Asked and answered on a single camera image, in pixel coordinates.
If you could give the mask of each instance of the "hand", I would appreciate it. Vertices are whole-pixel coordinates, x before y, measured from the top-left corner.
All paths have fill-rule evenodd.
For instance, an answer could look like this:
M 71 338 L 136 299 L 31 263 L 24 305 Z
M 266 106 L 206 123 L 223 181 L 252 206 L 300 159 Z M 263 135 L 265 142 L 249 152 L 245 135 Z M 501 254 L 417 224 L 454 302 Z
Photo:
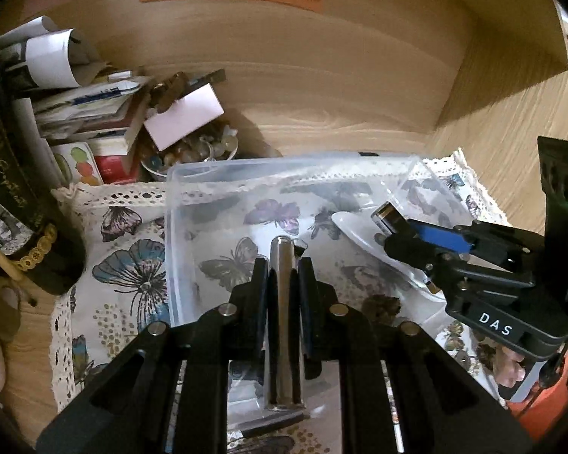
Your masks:
M 497 383 L 504 387 L 513 387 L 516 382 L 524 380 L 526 371 L 519 364 L 522 360 L 524 356 L 521 354 L 498 345 L 497 353 L 492 360 L 492 371 Z

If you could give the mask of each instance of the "pink sticky note pad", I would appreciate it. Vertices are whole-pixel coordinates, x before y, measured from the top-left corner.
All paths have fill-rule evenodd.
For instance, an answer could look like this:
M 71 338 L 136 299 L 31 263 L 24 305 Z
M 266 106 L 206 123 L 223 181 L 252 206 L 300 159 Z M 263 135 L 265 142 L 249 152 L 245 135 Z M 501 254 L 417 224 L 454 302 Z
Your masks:
M 145 128 L 162 151 L 222 113 L 212 86 L 207 84 L 174 101 L 166 112 L 147 119 Z

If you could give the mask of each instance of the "silver metal tube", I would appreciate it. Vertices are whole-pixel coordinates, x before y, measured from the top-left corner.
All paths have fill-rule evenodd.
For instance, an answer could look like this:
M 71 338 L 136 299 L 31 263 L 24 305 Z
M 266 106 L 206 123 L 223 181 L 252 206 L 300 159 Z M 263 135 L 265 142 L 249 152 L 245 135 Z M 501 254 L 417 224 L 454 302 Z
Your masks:
M 265 407 L 274 410 L 303 408 L 303 351 L 301 348 L 298 285 L 290 237 L 271 241 L 268 323 L 265 350 Z

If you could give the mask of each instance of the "bowl of beads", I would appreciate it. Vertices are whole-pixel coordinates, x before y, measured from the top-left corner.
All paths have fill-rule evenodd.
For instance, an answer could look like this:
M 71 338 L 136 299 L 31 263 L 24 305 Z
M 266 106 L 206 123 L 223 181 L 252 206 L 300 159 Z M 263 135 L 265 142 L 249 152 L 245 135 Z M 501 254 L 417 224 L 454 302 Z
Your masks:
M 151 145 L 152 154 L 141 160 L 141 165 L 156 181 L 166 181 L 168 170 L 176 164 L 206 162 L 208 170 L 218 168 L 221 160 L 231 160 L 238 152 L 237 130 L 223 121 L 211 121 L 191 132 L 174 145 L 158 152 Z

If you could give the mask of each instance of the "clear plastic container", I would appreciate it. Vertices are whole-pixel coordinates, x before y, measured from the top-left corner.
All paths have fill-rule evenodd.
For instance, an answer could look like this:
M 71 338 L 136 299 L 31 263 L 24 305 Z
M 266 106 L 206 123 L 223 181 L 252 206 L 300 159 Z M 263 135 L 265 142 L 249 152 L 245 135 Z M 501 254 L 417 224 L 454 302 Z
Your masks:
M 331 220 L 341 211 L 370 218 L 374 209 L 391 201 L 407 218 L 448 227 L 470 224 L 460 200 L 415 155 L 328 154 L 177 165 L 168 171 L 167 182 L 167 288 L 173 326 L 227 302 L 235 285 L 250 280 L 255 257 L 269 255 L 276 235 L 307 245 L 304 256 L 311 257 L 317 279 L 333 285 L 341 302 L 361 309 L 374 294 L 398 297 L 397 322 L 415 321 L 432 336 L 451 321 L 444 301 L 431 299 Z M 309 394 L 330 391 L 338 382 L 328 375 L 317 381 L 307 385 Z M 230 426 L 266 414 L 257 396 L 248 381 L 234 384 Z

